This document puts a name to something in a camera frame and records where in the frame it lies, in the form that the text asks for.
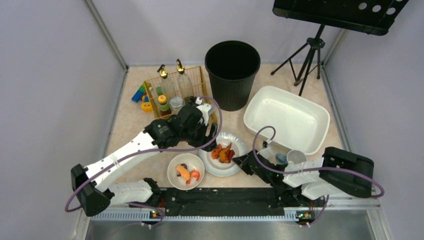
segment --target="white plastic tub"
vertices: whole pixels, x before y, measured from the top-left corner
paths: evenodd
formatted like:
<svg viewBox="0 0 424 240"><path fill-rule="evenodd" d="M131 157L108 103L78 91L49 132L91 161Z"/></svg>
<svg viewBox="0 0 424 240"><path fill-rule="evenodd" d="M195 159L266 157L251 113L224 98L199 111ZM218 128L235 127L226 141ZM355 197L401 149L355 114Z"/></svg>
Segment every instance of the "white plastic tub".
<svg viewBox="0 0 424 240"><path fill-rule="evenodd" d="M276 129L276 144L313 155L326 138L330 114L324 107L291 92L264 86L253 96L243 120L255 134L271 125ZM260 133L267 139L272 134L272 129Z"/></svg>

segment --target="soap dispenser bottle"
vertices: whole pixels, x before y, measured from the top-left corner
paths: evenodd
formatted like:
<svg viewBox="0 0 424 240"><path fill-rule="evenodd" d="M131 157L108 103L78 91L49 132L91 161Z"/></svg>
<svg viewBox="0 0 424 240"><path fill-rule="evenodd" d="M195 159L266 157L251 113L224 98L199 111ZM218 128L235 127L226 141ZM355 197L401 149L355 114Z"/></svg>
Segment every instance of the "soap dispenser bottle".
<svg viewBox="0 0 424 240"><path fill-rule="evenodd" d="M181 91L182 99L184 99L184 103L187 106L189 104L190 96L195 95L193 91L193 83L189 75L185 73L186 68L184 67L184 65L181 64L181 61L179 59L176 60L176 70L179 73L176 82L178 83L179 90Z"/></svg>
<svg viewBox="0 0 424 240"><path fill-rule="evenodd" d="M165 70L165 65L162 64L157 70L157 72L162 78L162 81L160 82L162 94L165 95L167 99L172 99L173 97L175 97L174 82L168 78L168 72Z"/></svg>

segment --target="small jar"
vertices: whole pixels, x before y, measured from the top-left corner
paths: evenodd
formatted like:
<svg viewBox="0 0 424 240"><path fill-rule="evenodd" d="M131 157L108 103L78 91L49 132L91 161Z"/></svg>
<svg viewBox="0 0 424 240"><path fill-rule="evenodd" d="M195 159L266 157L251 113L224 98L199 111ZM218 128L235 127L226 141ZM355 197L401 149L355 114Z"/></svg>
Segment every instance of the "small jar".
<svg viewBox="0 0 424 240"><path fill-rule="evenodd" d="M165 95L160 95L157 100L159 101L159 114L161 117L166 116L166 115L170 115L171 114L171 109L170 109L170 105L167 102L167 96Z"/></svg>
<svg viewBox="0 0 424 240"><path fill-rule="evenodd" d="M169 101L169 105L171 107L172 113L177 114L181 108L184 106L184 100L180 96L174 96Z"/></svg>

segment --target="white wall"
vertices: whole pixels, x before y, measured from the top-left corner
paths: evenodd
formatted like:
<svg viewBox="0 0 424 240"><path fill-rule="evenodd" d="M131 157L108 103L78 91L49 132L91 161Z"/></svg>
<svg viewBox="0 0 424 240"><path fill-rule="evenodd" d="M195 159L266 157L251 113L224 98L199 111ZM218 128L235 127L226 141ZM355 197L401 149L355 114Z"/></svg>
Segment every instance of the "white wall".
<svg viewBox="0 0 424 240"><path fill-rule="evenodd" d="M0 239L69 239L70 170L101 157L123 70L82 0L2 0L0 33Z"/></svg>
<svg viewBox="0 0 424 240"><path fill-rule="evenodd" d="M257 49L263 63L283 62L314 37L319 25L275 16L274 0L94 0L127 64L202 64L213 45L240 40ZM330 49L338 28L322 39ZM305 49L294 58L305 59Z"/></svg>
<svg viewBox="0 0 424 240"><path fill-rule="evenodd" d="M423 239L424 1L385 36L349 31L328 72L353 149L375 161L394 239Z"/></svg>

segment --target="cable tie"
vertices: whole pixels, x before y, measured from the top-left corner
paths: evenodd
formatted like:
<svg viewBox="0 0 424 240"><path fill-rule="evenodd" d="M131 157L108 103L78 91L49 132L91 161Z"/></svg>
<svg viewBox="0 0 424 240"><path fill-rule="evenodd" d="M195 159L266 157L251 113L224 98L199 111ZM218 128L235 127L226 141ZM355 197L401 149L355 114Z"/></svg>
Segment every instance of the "cable tie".
<svg viewBox="0 0 424 240"><path fill-rule="evenodd" d="M297 174L301 174L301 172L303 172L304 171L304 169L303 168L301 168L300 166L299 166L299 168L297 169Z"/></svg>
<svg viewBox="0 0 424 240"><path fill-rule="evenodd" d="M301 176L302 176L302 178L304 178L304 176L305 176L305 174L304 174L304 168L302 167L301 169L300 169L300 171L301 171Z"/></svg>
<svg viewBox="0 0 424 240"><path fill-rule="evenodd" d="M118 158L113 153L110 155L110 158L112 159L112 162L115 165L116 169L119 169L120 171L122 171L122 169L120 169L121 164L118 162Z"/></svg>

